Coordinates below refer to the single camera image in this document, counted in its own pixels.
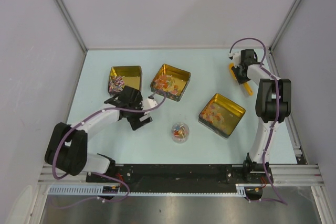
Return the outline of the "orange plastic scoop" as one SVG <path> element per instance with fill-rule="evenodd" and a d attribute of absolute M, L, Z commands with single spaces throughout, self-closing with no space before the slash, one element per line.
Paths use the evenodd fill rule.
<path fill-rule="evenodd" d="M 252 96 L 254 94 L 252 88 L 248 84 L 249 79 L 247 78 L 246 73 L 244 73 L 244 67 L 237 66 L 233 63 L 228 65 L 229 72 L 232 75 L 233 79 L 242 86 L 242 90 L 246 93 L 247 96 Z"/>

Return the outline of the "tin with swirl lollipops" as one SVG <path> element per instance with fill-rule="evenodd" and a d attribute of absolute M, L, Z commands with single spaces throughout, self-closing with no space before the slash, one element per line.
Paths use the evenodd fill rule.
<path fill-rule="evenodd" d="M 110 96 L 120 93 L 125 86 L 140 90 L 142 88 L 142 69 L 140 66 L 114 66 L 110 70 L 107 92 Z"/>

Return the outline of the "tin with round lollipops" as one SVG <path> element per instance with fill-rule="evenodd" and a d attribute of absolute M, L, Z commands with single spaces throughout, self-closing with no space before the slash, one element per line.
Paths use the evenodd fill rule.
<path fill-rule="evenodd" d="M 152 92 L 165 94 L 168 99 L 179 102 L 190 79 L 189 71 L 164 63 L 153 78 L 150 88 Z"/>

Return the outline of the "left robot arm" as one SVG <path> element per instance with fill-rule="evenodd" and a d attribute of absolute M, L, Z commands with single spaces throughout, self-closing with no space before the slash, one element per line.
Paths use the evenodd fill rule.
<path fill-rule="evenodd" d="M 144 98 L 141 91 L 125 86 L 122 91 L 104 101 L 102 107 L 78 123 L 55 125 L 45 153 L 47 164 L 76 176 L 94 172 L 105 182 L 115 178 L 114 160 L 88 151 L 88 142 L 106 127 L 126 119 L 132 130 L 152 121 L 149 111 L 157 106 L 154 96 Z"/>

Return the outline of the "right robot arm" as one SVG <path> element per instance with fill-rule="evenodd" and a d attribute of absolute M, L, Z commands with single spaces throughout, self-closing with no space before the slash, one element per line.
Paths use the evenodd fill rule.
<path fill-rule="evenodd" d="M 268 177 L 269 152 L 275 133 L 291 113 L 291 81 L 282 79 L 267 70 L 257 60 L 253 49 L 229 53 L 231 70 L 239 84 L 253 81 L 258 85 L 255 111 L 258 127 L 254 143 L 243 162 L 242 176 L 254 183 L 261 175 Z"/>

